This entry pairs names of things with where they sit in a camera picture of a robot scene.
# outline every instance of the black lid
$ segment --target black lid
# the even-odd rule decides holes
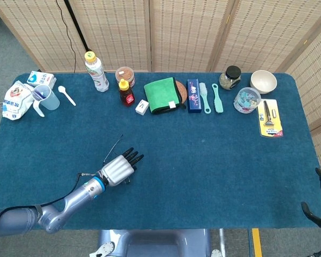
[[[237,66],[229,66],[226,70],[226,76],[229,79],[237,79],[240,77],[241,70]]]

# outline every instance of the white bowl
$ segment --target white bowl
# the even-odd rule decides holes
[[[251,87],[260,94],[267,94],[277,87],[277,79],[269,71],[255,71],[251,76]]]

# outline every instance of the red sauce bottle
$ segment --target red sauce bottle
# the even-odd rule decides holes
[[[126,106],[131,106],[134,103],[134,95],[129,87],[128,81],[121,79],[119,82],[120,99]]]

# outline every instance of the yellow bottle cap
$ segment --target yellow bottle cap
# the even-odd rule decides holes
[[[120,90],[122,90],[122,91],[128,90],[128,89],[129,89],[128,81],[125,80],[125,79],[120,79],[119,88],[120,88]]]
[[[88,61],[88,62],[93,62],[93,61],[95,61],[95,59],[96,59],[96,55],[95,55],[95,53],[92,52],[92,51],[86,52],[86,53],[85,53],[85,59],[86,59],[86,61]]]

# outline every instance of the bottle cap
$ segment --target bottle cap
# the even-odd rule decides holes
[[[125,79],[120,79],[119,88],[120,88],[120,90],[122,90],[122,91],[128,90],[128,89],[129,89],[128,81],[125,80]]]
[[[229,66],[226,70],[226,76],[229,79],[237,79],[241,75],[241,70],[237,66]]]
[[[85,53],[85,59],[86,59],[86,61],[88,61],[88,62],[93,62],[93,61],[95,61],[95,59],[96,59],[96,55],[95,55],[95,53],[92,52],[92,51],[86,52],[86,53]]]

